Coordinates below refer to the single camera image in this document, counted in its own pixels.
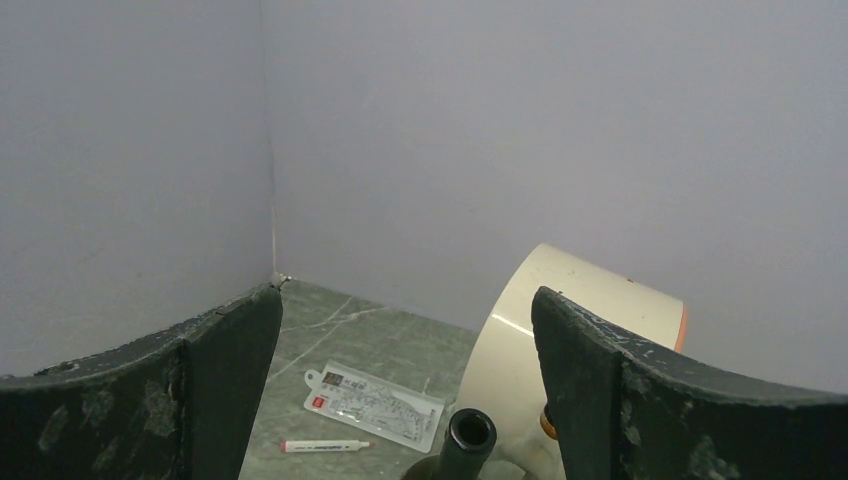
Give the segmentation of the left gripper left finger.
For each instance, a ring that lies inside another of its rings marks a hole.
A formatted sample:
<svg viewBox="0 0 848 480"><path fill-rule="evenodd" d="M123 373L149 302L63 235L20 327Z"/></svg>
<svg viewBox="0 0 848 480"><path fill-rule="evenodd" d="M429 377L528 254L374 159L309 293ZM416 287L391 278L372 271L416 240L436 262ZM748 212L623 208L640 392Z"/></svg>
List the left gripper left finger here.
<svg viewBox="0 0 848 480"><path fill-rule="evenodd" d="M1 380L5 479L235 479L283 319L280 289Z"/></svg>

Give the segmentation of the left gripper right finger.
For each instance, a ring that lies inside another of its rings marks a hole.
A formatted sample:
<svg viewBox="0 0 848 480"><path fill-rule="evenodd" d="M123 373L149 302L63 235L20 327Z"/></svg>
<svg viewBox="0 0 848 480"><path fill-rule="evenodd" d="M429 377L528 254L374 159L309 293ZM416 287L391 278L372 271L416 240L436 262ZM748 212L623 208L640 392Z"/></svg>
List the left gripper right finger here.
<svg viewBox="0 0 848 480"><path fill-rule="evenodd" d="M847 398L679 354L547 287L531 321L570 479L843 479Z"/></svg>

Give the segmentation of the dark green wine bottle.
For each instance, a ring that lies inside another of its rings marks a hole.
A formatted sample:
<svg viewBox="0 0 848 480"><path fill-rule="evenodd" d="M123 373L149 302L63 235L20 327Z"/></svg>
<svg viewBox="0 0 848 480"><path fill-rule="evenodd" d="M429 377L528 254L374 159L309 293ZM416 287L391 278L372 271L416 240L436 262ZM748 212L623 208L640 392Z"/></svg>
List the dark green wine bottle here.
<svg viewBox="0 0 848 480"><path fill-rule="evenodd" d="M496 442L497 429L487 414L475 408L457 410L447 424L440 452L410 466L401 479L477 479Z"/></svg>

